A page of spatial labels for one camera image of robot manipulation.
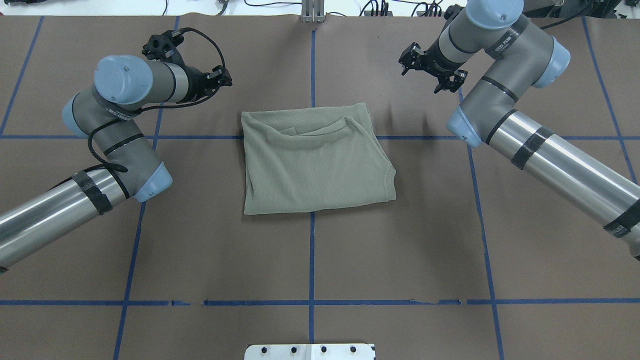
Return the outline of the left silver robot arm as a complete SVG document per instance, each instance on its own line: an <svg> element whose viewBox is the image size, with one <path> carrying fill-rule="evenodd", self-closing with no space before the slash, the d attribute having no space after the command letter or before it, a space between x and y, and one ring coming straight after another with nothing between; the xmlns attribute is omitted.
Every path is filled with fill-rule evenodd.
<svg viewBox="0 0 640 360"><path fill-rule="evenodd" d="M204 73L183 64L177 54L101 59L93 84L62 110L62 121L85 139L98 164L1 216L1 272L126 199L146 202L170 187L173 178L135 117L201 104L231 84L226 63Z"/></svg>

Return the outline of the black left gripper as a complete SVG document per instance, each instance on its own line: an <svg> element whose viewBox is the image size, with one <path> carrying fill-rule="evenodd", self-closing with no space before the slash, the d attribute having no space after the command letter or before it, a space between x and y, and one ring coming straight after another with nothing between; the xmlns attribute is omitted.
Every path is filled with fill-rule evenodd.
<svg viewBox="0 0 640 360"><path fill-rule="evenodd" d="M187 100L198 101L203 97L212 96L218 87L233 86L233 79L228 69L221 64L210 72L202 72L194 66L187 66Z"/></svg>

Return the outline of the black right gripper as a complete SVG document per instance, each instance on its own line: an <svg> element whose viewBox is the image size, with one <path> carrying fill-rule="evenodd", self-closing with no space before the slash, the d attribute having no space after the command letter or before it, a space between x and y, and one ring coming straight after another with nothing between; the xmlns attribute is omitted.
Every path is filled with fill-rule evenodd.
<svg viewBox="0 0 640 360"><path fill-rule="evenodd" d="M427 50L422 50L416 42L411 43L402 51L398 63L402 66L402 76L412 69L434 76L438 80L433 91L435 94L441 91L457 92L468 75L468 71L460 70L462 63L455 63L445 57L437 42Z"/></svg>

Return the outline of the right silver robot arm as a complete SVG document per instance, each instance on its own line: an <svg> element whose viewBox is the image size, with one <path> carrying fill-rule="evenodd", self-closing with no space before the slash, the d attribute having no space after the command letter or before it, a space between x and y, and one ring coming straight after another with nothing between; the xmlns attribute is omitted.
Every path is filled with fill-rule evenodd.
<svg viewBox="0 0 640 360"><path fill-rule="evenodd" d="M450 115L446 128L467 146L487 145L593 219L639 259L639 185L518 108L532 89L553 84L570 51L524 14L523 0L469 0L430 46L410 43L402 72L425 72L434 93L457 92L464 65L484 53L489 68Z"/></svg>

